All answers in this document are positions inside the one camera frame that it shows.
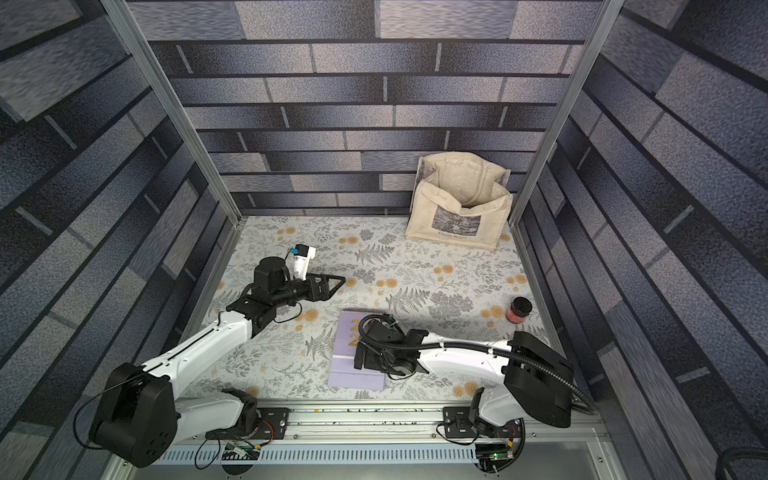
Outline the purple 2026 calendar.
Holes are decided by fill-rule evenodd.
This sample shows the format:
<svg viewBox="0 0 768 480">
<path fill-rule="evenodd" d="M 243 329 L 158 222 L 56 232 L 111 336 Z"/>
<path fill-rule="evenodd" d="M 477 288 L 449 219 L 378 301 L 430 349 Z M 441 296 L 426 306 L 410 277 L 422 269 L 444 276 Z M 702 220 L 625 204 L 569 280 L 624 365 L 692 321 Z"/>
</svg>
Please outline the purple 2026 calendar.
<svg viewBox="0 0 768 480">
<path fill-rule="evenodd" d="M 368 312 L 344 310 L 339 319 L 334 338 L 328 386 L 357 390 L 381 391 L 385 388 L 383 373 L 354 368 L 354 358 L 359 339 L 358 324 Z"/>
</svg>

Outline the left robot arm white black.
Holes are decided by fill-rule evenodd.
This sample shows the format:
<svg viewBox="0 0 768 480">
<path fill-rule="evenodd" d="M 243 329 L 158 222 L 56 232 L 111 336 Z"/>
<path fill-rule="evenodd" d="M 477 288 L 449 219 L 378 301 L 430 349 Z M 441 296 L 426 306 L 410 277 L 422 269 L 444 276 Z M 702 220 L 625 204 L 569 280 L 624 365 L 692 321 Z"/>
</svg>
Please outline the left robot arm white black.
<svg viewBox="0 0 768 480">
<path fill-rule="evenodd" d="M 281 257 L 265 257 L 253 280 L 210 325 L 141 365 L 124 363 L 109 376 L 98 398 L 85 447 L 101 448 L 143 468 L 173 444 L 204 435 L 208 439 L 247 439 L 265 426 L 255 396 L 226 389 L 206 398 L 183 398 L 204 371 L 264 330 L 279 308 L 302 301 L 331 299 L 343 276 L 308 272 L 308 258 L 292 267 Z"/>
</svg>

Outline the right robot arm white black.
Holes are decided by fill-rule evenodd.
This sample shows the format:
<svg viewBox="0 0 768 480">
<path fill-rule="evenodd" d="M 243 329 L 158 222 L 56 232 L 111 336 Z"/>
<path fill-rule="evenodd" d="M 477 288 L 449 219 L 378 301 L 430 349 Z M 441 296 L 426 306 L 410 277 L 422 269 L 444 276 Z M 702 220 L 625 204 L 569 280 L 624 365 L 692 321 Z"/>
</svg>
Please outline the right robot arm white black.
<svg viewBox="0 0 768 480">
<path fill-rule="evenodd" d="M 392 379 L 458 374 L 483 381 L 468 414 L 481 432 L 527 417 L 551 427 L 571 426 L 572 367 L 526 332 L 507 341 L 459 340 L 420 329 L 404 331 L 389 315 L 369 314 L 358 324 L 354 367 Z"/>
</svg>

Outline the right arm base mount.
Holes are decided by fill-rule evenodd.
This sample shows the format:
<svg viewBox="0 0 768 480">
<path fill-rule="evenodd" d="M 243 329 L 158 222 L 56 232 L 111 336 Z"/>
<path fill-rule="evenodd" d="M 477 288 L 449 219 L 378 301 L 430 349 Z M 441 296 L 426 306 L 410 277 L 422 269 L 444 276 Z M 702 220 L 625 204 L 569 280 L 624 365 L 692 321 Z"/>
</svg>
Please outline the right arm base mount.
<svg viewBox="0 0 768 480">
<path fill-rule="evenodd" d="M 522 418 L 507 421 L 502 426 L 494 426 L 475 417 L 468 406 L 444 407 L 442 420 L 436 426 L 436 433 L 451 442 L 468 443 L 480 438 L 514 439 L 519 438 L 524 430 Z"/>
</svg>

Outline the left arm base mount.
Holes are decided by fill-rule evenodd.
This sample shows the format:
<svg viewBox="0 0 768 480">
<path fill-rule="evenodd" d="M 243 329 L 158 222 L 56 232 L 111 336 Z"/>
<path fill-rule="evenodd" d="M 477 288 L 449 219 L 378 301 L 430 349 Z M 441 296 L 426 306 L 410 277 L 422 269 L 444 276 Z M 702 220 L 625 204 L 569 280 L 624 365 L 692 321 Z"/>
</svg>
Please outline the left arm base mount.
<svg viewBox="0 0 768 480">
<path fill-rule="evenodd" d="M 205 438 L 249 442 L 283 440 L 289 414 L 288 408 L 259 408 L 242 414 L 232 427 L 206 432 Z"/>
</svg>

